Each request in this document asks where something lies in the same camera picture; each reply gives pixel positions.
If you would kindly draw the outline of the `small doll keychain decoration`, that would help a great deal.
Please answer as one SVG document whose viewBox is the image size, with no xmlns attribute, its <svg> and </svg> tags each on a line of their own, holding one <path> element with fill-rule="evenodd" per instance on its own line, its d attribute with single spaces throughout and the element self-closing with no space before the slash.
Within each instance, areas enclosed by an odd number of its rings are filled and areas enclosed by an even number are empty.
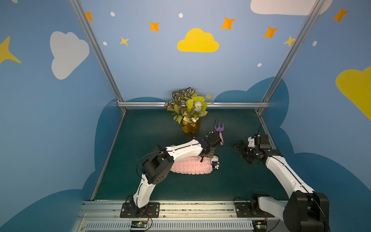
<svg viewBox="0 0 371 232">
<path fill-rule="evenodd" d="M 210 159 L 210 162 L 211 162 L 211 165 L 212 165 L 212 168 L 213 169 L 219 169 L 219 166 L 220 166 L 220 162 L 219 162 L 219 157 L 214 155 L 211 159 Z"/>
</svg>

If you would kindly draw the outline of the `pink puffy bag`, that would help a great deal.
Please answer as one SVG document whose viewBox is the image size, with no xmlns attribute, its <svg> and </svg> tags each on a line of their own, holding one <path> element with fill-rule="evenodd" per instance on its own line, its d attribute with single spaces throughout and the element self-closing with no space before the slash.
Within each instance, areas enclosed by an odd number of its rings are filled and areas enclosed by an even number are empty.
<svg viewBox="0 0 371 232">
<path fill-rule="evenodd" d="M 189 157 L 175 162 L 171 167 L 171 172 L 185 175 L 205 175 L 213 171 L 213 166 L 209 158 L 200 156 Z"/>
</svg>

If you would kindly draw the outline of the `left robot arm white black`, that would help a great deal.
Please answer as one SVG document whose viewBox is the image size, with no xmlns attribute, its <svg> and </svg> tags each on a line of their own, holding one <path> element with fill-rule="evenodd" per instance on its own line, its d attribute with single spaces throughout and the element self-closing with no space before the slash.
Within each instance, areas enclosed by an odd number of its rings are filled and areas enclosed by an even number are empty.
<svg viewBox="0 0 371 232">
<path fill-rule="evenodd" d="M 155 186 L 168 176 L 174 164 L 189 157 L 200 157 L 199 163 L 202 163 L 204 157 L 210 158 L 214 154 L 215 148 L 221 142 L 219 133 L 212 131 L 205 138 L 195 137 L 181 145 L 157 147 L 155 151 L 145 156 L 141 182 L 133 195 L 132 204 L 137 209 L 146 207 Z"/>
</svg>

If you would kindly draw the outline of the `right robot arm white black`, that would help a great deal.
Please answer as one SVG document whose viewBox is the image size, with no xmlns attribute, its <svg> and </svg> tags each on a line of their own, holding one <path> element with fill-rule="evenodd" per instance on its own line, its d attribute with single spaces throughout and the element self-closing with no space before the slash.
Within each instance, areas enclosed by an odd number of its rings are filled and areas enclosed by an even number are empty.
<svg viewBox="0 0 371 232">
<path fill-rule="evenodd" d="M 283 203 L 255 194 L 249 202 L 253 216 L 270 214 L 281 220 L 290 232 L 329 232 L 329 199 L 308 186 L 289 166 L 282 154 L 270 145 L 239 141 L 232 148 L 248 163 L 260 160 L 277 178 L 288 195 Z"/>
</svg>

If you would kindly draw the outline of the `purple pink toy rake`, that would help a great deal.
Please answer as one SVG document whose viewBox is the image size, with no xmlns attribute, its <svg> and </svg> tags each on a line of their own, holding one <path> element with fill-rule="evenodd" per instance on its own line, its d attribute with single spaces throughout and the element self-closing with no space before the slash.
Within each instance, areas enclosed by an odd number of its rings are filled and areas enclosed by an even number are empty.
<svg viewBox="0 0 371 232">
<path fill-rule="evenodd" d="M 218 122 L 218 120 L 216 119 L 214 121 L 214 130 L 219 133 L 220 145 L 223 146 L 224 145 L 224 139 L 223 139 L 223 136 L 222 136 L 222 132 L 224 131 L 224 123 L 220 124 Z"/>
</svg>

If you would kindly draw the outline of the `amber glass vase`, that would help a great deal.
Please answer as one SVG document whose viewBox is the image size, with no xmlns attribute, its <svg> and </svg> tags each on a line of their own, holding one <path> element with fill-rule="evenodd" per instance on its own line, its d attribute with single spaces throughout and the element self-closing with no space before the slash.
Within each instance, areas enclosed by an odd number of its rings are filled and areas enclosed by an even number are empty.
<svg viewBox="0 0 371 232">
<path fill-rule="evenodd" d="M 200 127 L 201 127 L 201 121 L 202 119 L 199 119 L 198 121 L 196 122 L 184 122 L 182 121 L 181 122 L 181 129 L 182 129 L 182 132 L 186 135 L 189 135 L 189 136 L 195 136 L 199 133 L 199 130 L 200 130 Z"/>
</svg>

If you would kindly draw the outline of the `artificial plant bouquet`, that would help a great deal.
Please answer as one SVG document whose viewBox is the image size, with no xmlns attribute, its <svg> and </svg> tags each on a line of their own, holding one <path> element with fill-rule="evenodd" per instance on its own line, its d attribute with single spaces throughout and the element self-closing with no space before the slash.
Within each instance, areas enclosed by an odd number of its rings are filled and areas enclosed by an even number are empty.
<svg viewBox="0 0 371 232">
<path fill-rule="evenodd" d="M 196 122 L 208 114 L 208 106 L 209 102 L 189 87 L 174 91 L 172 99 L 165 102 L 164 109 L 172 112 L 175 122 L 195 126 Z"/>
</svg>

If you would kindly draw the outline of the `right controller board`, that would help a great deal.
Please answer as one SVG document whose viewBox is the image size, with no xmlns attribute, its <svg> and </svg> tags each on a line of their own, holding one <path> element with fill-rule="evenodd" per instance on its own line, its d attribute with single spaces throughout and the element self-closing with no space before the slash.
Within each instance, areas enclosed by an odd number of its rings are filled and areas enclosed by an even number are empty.
<svg viewBox="0 0 371 232">
<path fill-rule="evenodd" d="M 267 222 L 254 220 L 252 222 L 254 232 L 267 232 Z"/>
</svg>

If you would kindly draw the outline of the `controller board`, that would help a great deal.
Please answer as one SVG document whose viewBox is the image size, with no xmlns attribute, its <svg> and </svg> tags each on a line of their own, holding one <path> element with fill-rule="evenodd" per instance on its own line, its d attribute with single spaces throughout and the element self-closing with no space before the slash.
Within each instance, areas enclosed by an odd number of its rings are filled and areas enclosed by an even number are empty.
<svg viewBox="0 0 371 232">
<path fill-rule="evenodd" d="M 254 220 L 252 222 L 254 232 L 267 232 L 267 222 Z"/>
<path fill-rule="evenodd" d="M 132 221 L 130 223 L 130 229 L 138 229 L 138 230 L 145 230 L 148 227 L 148 222 L 144 221 Z"/>
</svg>

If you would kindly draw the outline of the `back horizontal aluminium bar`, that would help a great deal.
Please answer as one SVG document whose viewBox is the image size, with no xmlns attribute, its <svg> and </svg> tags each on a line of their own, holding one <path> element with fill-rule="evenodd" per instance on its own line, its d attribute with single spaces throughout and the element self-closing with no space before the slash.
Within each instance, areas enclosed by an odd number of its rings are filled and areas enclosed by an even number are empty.
<svg viewBox="0 0 371 232">
<path fill-rule="evenodd" d="M 118 101 L 119 107 L 164 107 L 165 102 Z M 268 102 L 212 102 L 210 108 L 267 108 Z"/>
</svg>

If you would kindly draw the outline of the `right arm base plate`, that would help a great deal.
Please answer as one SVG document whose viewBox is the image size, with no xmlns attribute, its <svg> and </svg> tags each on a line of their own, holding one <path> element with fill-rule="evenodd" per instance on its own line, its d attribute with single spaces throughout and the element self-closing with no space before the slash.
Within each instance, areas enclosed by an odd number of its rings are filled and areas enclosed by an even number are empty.
<svg viewBox="0 0 371 232">
<path fill-rule="evenodd" d="M 235 211 L 238 218 L 273 218 L 274 216 L 266 213 L 259 208 L 253 208 L 249 202 L 235 202 Z"/>
</svg>

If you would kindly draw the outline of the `diagonal aluminium post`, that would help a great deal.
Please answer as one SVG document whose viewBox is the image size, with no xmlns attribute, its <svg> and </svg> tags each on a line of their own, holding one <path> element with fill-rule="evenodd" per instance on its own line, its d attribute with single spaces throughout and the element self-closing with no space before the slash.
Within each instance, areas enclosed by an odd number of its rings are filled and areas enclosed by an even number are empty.
<svg viewBox="0 0 371 232">
<path fill-rule="evenodd" d="M 108 63 L 103 55 L 103 52 L 99 46 L 99 43 L 97 41 L 97 38 L 93 32 L 93 29 L 89 23 L 89 20 L 85 14 L 85 11 L 83 9 L 83 6 L 81 4 L 80 1 L 78 0 L 69 0 L 79 22 L 80 22 L 80 25 L 89 41 L 89 44 L 91 45 L 93 51 L 94 51 L 94 54 L 96 56 L 96 58 L 98 59 L 98 62 L 102 68 L 102 71 L 111 87 L 111 90 L 117 100 L 117 106 L 122 110 L 122 112 L 125 114 L 127 109 L 126 107 L 124 106 L 119 106 L 118 104 L 123 102 L 123 99 L 122 99 L 122 96 L 121 96 L 121 93 L 118 89 L 118 86 L 117 86 L 117 83 L 114 79 L 114 76 L 108 66 Z"/>
<path fill-rule="evenodd" d="M 289 66 L 291 65 L 292 61 L 294 60 L 296 54 L 298 53 L 301 45 L 305 41 L 307 35 L 309 34 L 310 30 L 312 29 L 313 25 L 315 24 L 316 20 L 320 16 L 320 11 L 325 4 L 325 0 L 317 0 L 315 1 L 312 9 L 309 12 L 309 15 L 305 19 L 302 27 L 300 28 L 296 40 L 294 41 L 294 45 L 288 51 L 287 56 L 285 57 L 282 65 L 280 66 L 276 76 L 274 77 L 273 81 L 271 82 L 268 90 L 266 91 L 261 104 L 267 105 L 266 107 L 259 107 L 257 108 L 257 114 L 260 116 L 261 113 L 265 108 L 269 107 L 269 100 L 273 96 L 275 90 L 277 89 L 279 83 L 283 79 L 285 73 L 287 72 Z"/>
</svg>

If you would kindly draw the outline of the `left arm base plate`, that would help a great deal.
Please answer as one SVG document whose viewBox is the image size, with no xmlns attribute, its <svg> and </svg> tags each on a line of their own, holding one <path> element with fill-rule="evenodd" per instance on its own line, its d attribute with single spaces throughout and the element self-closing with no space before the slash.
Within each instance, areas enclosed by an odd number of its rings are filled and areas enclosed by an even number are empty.
<svg viewBox="0 0 371 232">
<path fill-rule="evenodd" d="M 147 206 L 138 208 L 134 202 L 123 203 L 120 218 L 158 218 L 160 211 L 160 203 L 149 203 Z"/>
</svg>

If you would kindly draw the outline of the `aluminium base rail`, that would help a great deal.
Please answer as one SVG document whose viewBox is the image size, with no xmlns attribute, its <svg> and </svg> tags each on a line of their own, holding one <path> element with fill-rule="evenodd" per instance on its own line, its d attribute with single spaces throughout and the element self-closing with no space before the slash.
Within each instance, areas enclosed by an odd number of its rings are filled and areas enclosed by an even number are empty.
<svg viewBox="0 0 371 232">
<path fill-rule="evenodd" d="M 274 217 L 237 217 L 230 201 L 154 201 L 160 203 L 158 218 L 120 218 L 123 201 L 84 202 L 72 228 L 74 232 L 254 232 L 252 222 L 267 222 L 267 232 L 287 232 Z M 148 222 L 145 230 L 130 229 L 132 221 Z"/>
</svg>

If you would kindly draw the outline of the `left diagonal aluminium post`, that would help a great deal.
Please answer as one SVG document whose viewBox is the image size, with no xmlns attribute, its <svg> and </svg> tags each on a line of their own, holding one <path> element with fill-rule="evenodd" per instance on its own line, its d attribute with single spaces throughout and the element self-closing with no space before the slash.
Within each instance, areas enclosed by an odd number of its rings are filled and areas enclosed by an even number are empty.
<svg viewBox="0 0 371 232">
<path fill-rule="evenodd" d="M 127 109 L 126 107 L 124 106 L 119 106 L 118 104 L 123 102 L 123 99 L 122 99 L 122 96 L 121 96 L 121 93 L 118 89 L 118 86 L 117 86 L 117 83 L 114 79 L 114 76 L 108 66 L 108 63 L 103 55 L 103 52 L 99 46 L 99 43 L 97 41 L 97 38 L 93 32 L 93 29 L 89 23 L 89 20 L 85 14 L 85 11 L 83 9 L 83 6 L 81 4 L 80 1 L 78 0 L 69 0 L 79 22 L 80 22 L 80 25 L 89 41 L 89 44 L 91 45 L 93 51 L 94 51 L 94 54 L 96 56 L 96 58 L 98 59 L 98 62 L 102 68 L 102 71 L 111 87 L 111 90 L 117 100 L 117 106 L 122 110 L 122 112 L 125 114 Z"/>
</svg>

